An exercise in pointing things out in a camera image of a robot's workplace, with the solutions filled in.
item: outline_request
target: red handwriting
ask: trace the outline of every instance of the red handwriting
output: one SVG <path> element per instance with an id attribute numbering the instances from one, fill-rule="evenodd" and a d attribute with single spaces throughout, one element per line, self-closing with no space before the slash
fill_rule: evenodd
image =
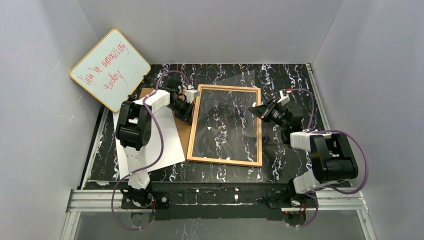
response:
<path id="1" fill-rule="evenodd" d="M 101 72 L 103 72 L 102 70 L 100 70 L 100 69 L 99 69 L 99 67 L 98 67 L 98 66 L 95 66 L 95 67 L 93 67 L 93 68 L 89 67 L 88 69 L 91 69 L 91 70 L 95 71 L 96 73 L 101 73 Z"/>
<path id="2" fill-rule="evenodd" d="M 103 64 L 103 66 L 107 68 L 112 63 L 113 59 L 116 59 L 121 53 L 125 51 L 127 51 L 127 55 L 130 54 L 128 48 L 120 42 L 118 47 L 113 48 L 112 51 L 110 51 L 109 55 L 104 58 L 104 61 L 102 61 L 101 64 Z"/>
<path id="3" fill-rule="evenodd" d="M 112 90 L 115 86 L 115 83 L 117 82 L 118 79 L 122 79 L 125 82 L 125 85 L 128 87 L 127 81 L 125 80 L 125 78 L 122 76 L 121 72 L 118 71 L 118 73 L 115 74 L 110 74 L 109 73 L 109 83 L 108 84 L 103 84 L 104 89 L 110 89 Z"/>
<path id="4" fill-rule="evenodd" d="M 94 76 L 92 74 L 90 74 L 90 75 L 86 74 L 85 79 L 83 79 L 81 76 L 78 76 L 78 78 L 85 81 L 90 86 Z"/>

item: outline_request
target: white paper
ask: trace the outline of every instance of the white paper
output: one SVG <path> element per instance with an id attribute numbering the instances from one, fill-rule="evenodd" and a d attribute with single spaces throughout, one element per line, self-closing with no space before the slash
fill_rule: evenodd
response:
<path id="1" fill-rule="evenodd" d="M 113 124 L 117 128 L 119 112 L 113 113 Z M 152 167 L 147 169 L 148 172 L 168 167 L 174 164 L 182 163 L 186 160 L 184 157 L 183 147 L 181 146 L 180 137 L 178 136 L 177 126 L 175 125 L 172 110 L 163 107 L 154 114 L 159 123 L 160 130 L 163 134 L 164 149 L 162 158 Z M 125 176 L 128 172 L 127 156 L 121 142 L 116 139 L 116 153 L 118 156 L 119 176 Z M 159 131 L 153 119 L 151 120 L 151 137 L 146 145 L 146 163 L 153 163 L 161 152 L 161 138 Z"/>

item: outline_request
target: whiteboard frame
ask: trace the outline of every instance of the whiteboard frame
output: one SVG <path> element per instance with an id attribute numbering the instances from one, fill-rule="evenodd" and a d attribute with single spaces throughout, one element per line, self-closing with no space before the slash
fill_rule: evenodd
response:
<path id="1" fill-rule="evenodd" d="M 114 113 L 117 113 L 121 110 L 121 108 L 119 108 L 117 111 L 114 111 L 113 109 L 111 109 L 108 105 L 106 105 L 106 103 L 104 103 L 102 100 L 100 100 L 96 95 L 93 94 L 93 92 L 91 92 L 90 90 L 88 90 L 84 85 L 82 85 L 78 80 L 76 80 L 75 78 L 72 77 L 72 71 L 78 67 L 78 65 L 80 65 L 80 63 L 82 61 L 84 61 L 84 59 L 86 59 L 86 57 L 88 55 L 90 55 L 90 53 L 97 48 L 97 46 L 103 42 L 103 40 L 105 40 L 105 38 L 107 36 L 109 36 L 109 34 L 111 34 L 113 31 L 118 31 L 119 34 L 121 34 L 121 36 L 129 43 L 129 45 L 131 45 L 131 47 L 135 50 L 135 52 L 138 53 L 138 55 L 140 55 L 140 57 L 148 64 L 149 69 L 148 71 L 143 75 L 143 77 L 140 79 L 140 82 L 135 86 L 135 88 L 128 94 L 131 95 L 134 93 L 134 91 L 138 88 L 138 86 L 143 82 L 143 80 L 145 79 L 144 76 L 146 74 L 148 74 L 151 70 L 152 70 L 152 66 L 150 65 L 150 63 L 139 53 L 139 51 L 137 51 L 137 49 L 131 44 L 131 42 L 122 34 L 121 31 L 119 31 L 119 29 L 117 28 L 112 28 L 112 30 L 110 30 L 75 66 L 73 66 L 73 68 L 71 68 L 71 70 L 69 70 L 69 76 L 72 80 L 74 80 L 78 85 L 80 85 L 83 89 L 85 89 L 87 92 L 89 92 L 93 97 L 95 97 L 99 102 L 101 102 L 101 104 L 105 105 L 106 108 L 108 108 L 109 110 L 111 110 Z"/>

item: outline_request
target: wooden frame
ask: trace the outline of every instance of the wooden frame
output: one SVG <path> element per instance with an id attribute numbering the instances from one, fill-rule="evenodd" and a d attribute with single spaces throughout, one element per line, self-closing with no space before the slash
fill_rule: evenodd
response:
<path id="1" fill-rule="evenodd" d="M 221 90 L 221 91 L 232 91 L 232 92 L 256 93 L 256 104 L 258 105 L 261 102 L 261 89 L 257 87 L 199 84 L 197 90 L 199 91 L 199 97 L 197 98 L 196 104 L 194 106 L 193 123 L 191 125 L 190 139 L 188 142 L 188 151 L 187 151 L 186 159 L 188 161 L 195 161 L 195 162 L 261 167 L 262 166 L 262 124 L 261 124 L 262 121 L 259 118 L 256 118 L 256 146 L 257 146 L 256 159 L 257 161 L 252 162 L 252 161 L 245 161 L 245 160 L 234 160 L 234 159 L 227 160 L 227 159 L 193 156 L 193 148 L 195 144 L 196 127 L 199 120 L 199 108 L 200 108 L 200 101 L 202 97 L 202 90 Z"/>

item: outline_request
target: black marble table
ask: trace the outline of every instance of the black marble table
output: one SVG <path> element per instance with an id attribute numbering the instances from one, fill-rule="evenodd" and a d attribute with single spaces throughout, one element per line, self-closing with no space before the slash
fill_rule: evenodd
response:
<path id="1" fill-rule="evenodd" d="M 139 98 L 143 87 L 156 83 L 159 73 L 178 70 L 187 75 L 190 83 L 257 87 L 261 90 L 262 102 L 279 98 L 279 90 L 305 88 L 313 92 L 305 64 L 164 64 L 152 65 L 147 78 L 134 92 Z M 170 77 L 181 79 L 178 74 Z M 311 98 L 304 92 L 294 92 L 292 101 L 304 106 L 303 126 L 306 127 L 311 114 Z M 324 125 L 318 105 L 313 116 L 312 128 L 322 130 Z M 282 144 L 281 127 L 262 122 L 262 167 L 234 166 L 186 161 L 150 173 L 152 182 L 185 183 L 287 183 L 311 167 L 308 153 L 286 148 Z M 99 144 L 94 147 L 95 158 L 85 188 L 103 188 L 97 182 L 116 182 L 119 166 L 115 144 L 113 117 L 107 112 Z"/>

